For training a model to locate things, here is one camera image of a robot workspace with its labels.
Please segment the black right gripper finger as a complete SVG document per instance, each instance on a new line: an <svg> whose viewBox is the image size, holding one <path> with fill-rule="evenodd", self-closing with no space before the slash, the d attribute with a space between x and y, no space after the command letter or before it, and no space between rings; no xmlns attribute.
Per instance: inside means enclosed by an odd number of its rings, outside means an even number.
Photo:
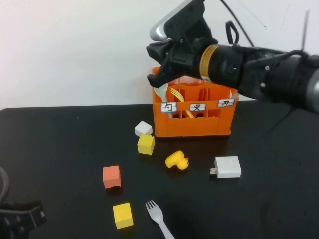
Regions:
<svg viewBox="0 0 319 239"><path fill-rule="evenodd" d="M157 53L149 53L149 56L160 64L156 73L147 76L151 86L160 87L185 75L184 53L165 53L162 56Z"/></svg>
<svg viewBox="0 0 319 239"><path fill-rule="evenodd" d="M167 53L172 48L173 42L172 41L160 41L151 43L149 46L146 47L148 55L157 61L158 63L162 64L166 58Z"/></svg>

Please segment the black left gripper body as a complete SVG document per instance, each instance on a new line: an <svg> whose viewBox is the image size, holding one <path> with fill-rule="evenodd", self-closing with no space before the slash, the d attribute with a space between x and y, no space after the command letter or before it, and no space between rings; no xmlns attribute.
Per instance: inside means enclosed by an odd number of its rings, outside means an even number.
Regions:
<svg viewBox="0 0 319 239"><path fill-rule="evenodd" d="M0 237L2 239L27 239L30 232L47 222L40 201L25 204L5 203L0 207Z"/></svg>

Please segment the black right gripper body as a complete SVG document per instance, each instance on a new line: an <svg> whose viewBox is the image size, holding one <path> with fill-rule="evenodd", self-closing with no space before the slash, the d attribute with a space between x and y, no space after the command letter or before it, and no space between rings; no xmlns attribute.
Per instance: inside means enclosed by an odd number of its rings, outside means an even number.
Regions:
<svg viewBox="0 0 319 239"><path fill-rule="evenodd" d="M192 52L187 52L186 47L180 44L174 51L172 57L175 75L177 77L200 77L200 58L205 49L212 44L217 44L217 39L206 37L196 38L191 44Z"/></svg>

